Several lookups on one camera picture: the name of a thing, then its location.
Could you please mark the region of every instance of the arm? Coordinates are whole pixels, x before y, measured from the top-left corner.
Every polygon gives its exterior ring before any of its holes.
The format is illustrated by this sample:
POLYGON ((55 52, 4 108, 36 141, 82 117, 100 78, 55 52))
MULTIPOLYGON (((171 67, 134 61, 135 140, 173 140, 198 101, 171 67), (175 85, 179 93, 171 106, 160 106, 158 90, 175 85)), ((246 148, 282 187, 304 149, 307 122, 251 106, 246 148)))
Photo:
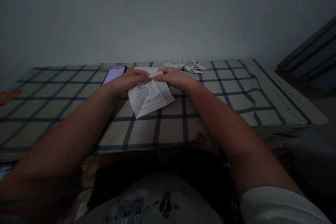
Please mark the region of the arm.
POLYGON ((247 190, 259 186, 281 187, 304 196, 272 151, 238 113, 191 77, 174 68, 161 71, 164 75, 154 80, 187 91, 205 127, 226 153, 240 198, 247 190))
MULTIPOLYGON (((142 70, 128 71, 94 92, 50 130, 0 182, 1 200, 39 198, 69 191, 76 171, 97 144, 120 95, 139 82, 151 80, 148 76, 142 70)), ((27 213, 21 213, 27 209, 11 208, 11 212, 26 218, 27 213)))

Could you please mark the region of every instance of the hand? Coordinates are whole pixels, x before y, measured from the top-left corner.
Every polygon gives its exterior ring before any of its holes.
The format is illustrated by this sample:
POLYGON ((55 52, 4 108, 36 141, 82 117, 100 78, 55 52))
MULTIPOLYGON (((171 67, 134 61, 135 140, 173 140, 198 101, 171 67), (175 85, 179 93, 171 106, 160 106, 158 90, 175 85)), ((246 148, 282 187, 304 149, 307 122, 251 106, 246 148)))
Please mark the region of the hand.
POLYGON ((195 81, 193 78, 180 72, 174 67, 161 68, 159 71, 162 71, 163 74, 155 76, 155 81, 167 82, 182 91, 186 90, 189 83, 195 81))
POLYGON ((125 95, 134 88, 139 82, 149 82, 152 78, 149 73, 143 70, 132 69, 123 75, 115 78, 106 85, 112 86, 119 95, 125 95))

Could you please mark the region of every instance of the orange cartoon print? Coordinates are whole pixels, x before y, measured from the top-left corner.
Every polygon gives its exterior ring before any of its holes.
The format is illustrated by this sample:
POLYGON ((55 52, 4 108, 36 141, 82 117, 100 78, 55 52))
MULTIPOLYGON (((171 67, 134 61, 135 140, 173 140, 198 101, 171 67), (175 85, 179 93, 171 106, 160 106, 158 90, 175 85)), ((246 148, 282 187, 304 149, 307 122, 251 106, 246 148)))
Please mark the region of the orange cartoon print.
POLYGON ((211 136, 207 133, 197 132, 196 133, 196 142, 203 142, 205 140, 212 139, 211 136))
POLYGON ((137 67, 137 66, 132 66, 131 68, 127 68, 127 69, 128 69, 128 71, 129 71, 129 70, 131 70, 131 69, 134 69, 135 67, 137 67))
POLYGON ((13 93, 0 93, 0 106, 6 105, 8 102, 10 102, 14 97, 21 94, 21 90, 16 90, 13 93))

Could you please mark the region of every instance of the t-shirt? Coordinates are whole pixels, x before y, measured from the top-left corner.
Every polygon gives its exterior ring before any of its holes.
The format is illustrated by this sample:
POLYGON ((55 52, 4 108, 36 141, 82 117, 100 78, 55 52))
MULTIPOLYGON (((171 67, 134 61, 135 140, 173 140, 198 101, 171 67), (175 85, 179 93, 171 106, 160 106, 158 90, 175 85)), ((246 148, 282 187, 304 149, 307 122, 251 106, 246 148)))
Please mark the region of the t-shirt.
MULTIPOLYGON (((277 187, 248 190, 240 201, 245 223, 330 223, 308 199, 277 187)), ((183 178, 153 174, 86 213, 75 224, 224 223, 183 178)))

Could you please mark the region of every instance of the forearm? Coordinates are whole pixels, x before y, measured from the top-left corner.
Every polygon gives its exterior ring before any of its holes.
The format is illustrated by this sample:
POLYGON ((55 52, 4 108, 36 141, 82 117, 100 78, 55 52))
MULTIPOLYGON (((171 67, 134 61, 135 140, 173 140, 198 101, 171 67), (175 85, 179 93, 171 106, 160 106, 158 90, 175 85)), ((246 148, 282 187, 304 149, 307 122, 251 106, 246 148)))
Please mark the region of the forearm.
POLYGON ((187 93, 211 136, 228 157, 259 150, 265 144, 248 123, 199 82, 191 82, 187 93))
POLYGON ((10 175, 59 176, 74 172, 93 150, 119 96, 108 83, 50 130, 10 175))
POLYGON ((240 197, 258 186, 282 187, 304 196, 272 151, 238 113, 198 82, 190 82, 187 93, 210 135, 226 153, 240 197))

